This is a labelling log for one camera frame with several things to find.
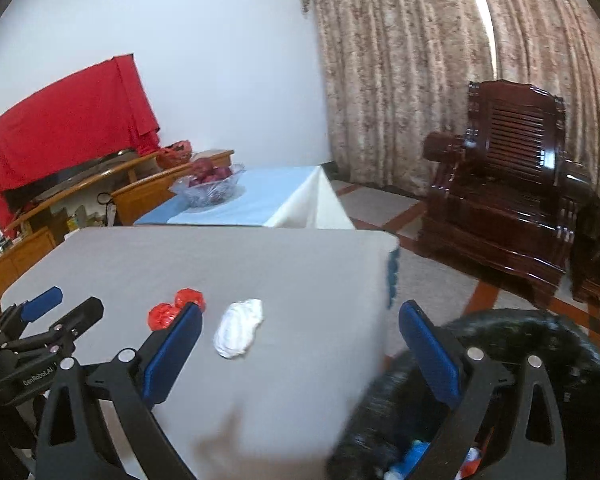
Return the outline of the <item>wooden tv cabinet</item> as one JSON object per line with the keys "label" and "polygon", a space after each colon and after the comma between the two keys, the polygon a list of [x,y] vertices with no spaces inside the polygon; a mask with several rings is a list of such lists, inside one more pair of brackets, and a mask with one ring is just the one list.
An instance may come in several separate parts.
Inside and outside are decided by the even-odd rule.
{"label": "wooden tv cabinet", "polygon": [[0,251],[1,298],[18,278],[86,226],[129,226],[170,200],[171,184],[187,164],[162,168],[154,155],[128,159],[70,184],[20,214],[8,225],[12,244]]}

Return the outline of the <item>red apples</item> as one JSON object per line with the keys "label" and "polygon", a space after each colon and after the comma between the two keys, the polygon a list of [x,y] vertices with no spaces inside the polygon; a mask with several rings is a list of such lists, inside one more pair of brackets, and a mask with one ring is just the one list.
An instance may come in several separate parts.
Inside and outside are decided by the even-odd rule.
{"label": "red apples", "polygon": [[189,165],[189,182],[191,188],[195,185],[222,181],[229,178],[233,171],[229,166],[215,167],[209,157],[194,160]]}

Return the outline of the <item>red plastic bag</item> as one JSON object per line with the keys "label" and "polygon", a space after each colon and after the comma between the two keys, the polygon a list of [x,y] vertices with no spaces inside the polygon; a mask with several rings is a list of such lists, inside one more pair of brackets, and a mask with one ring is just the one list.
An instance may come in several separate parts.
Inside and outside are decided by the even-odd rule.
{"label": "red plastic bag", "polygon": [[153,332],[167,328],[186,304],[196,304],[201,312],[206,310],[206,300],[204,300],[204,295],[199,290],[183,288],[175,294],[172,304],[163,302],[149,310],[147,315],[148,327]]}

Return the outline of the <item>glass fruit bowl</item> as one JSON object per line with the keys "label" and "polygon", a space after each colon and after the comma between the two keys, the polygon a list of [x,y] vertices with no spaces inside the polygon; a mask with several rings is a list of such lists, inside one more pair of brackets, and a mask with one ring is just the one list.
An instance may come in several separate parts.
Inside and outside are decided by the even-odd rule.
{"label": "glass fruit bowl", "polygon": [[206,208],[227,202],[237,193],[238,182],[245,172],[242,164],[219,167],[210,180],[193,176],[176,179],[169,191],[184,200],[189,208]]}

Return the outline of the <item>blue plastic bag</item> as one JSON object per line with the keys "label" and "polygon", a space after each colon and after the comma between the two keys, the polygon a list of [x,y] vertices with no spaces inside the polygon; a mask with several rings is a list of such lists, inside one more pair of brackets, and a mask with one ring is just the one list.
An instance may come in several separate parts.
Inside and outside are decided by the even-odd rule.
{"label": "blue plastic bag", "polygon": [[392,464],[382,477],[384,480],[405,480],[429,448],[429,442],[414,440],[404,456]]}

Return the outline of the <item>white plastic bag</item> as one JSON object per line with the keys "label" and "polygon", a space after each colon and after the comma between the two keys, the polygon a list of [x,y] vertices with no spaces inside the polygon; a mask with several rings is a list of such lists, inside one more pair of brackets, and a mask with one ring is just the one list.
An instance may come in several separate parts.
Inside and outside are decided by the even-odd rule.
{"label": "white plastic bag", "polygon": [[263,320],[260,299],[247,299],[231,304],[222,315],[213,336],[216,353],[227,360],[243,356],[256,338],[256,331]]}

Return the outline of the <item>light blue tablecloth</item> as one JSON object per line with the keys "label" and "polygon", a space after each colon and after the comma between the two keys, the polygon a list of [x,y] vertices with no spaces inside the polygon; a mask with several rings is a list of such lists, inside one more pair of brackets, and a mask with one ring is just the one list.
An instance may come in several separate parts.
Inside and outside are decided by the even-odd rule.
{"label": "light blue tablecloth", "polygon": [[174,196],[135,221],[138,226],[266,226],[267,228],[352,230],[320,166],[246,170],[226,202],[189,206]]}

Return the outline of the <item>floral beige curtain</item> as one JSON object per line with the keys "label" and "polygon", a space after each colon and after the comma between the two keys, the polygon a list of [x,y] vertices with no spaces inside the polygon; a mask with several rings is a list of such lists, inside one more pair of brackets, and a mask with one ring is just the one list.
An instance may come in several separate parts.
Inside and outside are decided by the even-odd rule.
{"label": "floral beige curtain", "polygon": [[302,0],[320,35],[332,160],[355,182],[422,195],[422,142],[461,133],[471,82],[566,103],[566,149],[600,187],[600,18],[586,0]]}

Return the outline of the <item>dark wooden side table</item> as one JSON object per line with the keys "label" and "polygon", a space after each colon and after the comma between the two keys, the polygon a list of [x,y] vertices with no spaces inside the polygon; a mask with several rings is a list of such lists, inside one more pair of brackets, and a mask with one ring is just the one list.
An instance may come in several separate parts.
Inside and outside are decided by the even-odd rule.
{"label": "dark wooden side table", "polygon": [[571,291],[575,300],[600,303],[600,199],[578,213],[570,254]]}

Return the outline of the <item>red cloth over television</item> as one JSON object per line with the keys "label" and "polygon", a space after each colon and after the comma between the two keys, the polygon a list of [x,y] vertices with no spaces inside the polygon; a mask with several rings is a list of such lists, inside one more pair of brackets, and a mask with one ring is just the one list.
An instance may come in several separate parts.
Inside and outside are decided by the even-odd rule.
{"label": "red cloth over television", "polygon": [[159,130],[130,54],[34,92],[0,116],[0,230],[15,219],[8,191],[127,148],[151,154]]}

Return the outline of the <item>black lined trash bin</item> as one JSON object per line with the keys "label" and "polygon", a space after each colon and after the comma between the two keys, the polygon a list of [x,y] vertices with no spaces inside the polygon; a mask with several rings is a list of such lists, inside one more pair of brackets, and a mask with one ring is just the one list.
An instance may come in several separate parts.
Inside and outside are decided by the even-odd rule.
{"label": "black lined trash bin", "polygon": [[326,464],[332,479],[600,479],[600,348],[569,318],[399,312],[406,350]]}

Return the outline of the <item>orange foam fruit net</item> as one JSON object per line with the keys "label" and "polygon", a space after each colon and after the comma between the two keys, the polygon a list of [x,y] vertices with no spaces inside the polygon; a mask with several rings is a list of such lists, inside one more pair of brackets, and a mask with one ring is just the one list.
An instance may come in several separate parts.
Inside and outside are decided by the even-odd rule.
{"label": "orange foam fruit net", "polygon": [[481,462],[481,453],[478,448],[470,448],[467,452],[464,462],[462,466],[460,466],[460,470],[458,471],[455,479],[463,480],[468,478],[476,473]]}

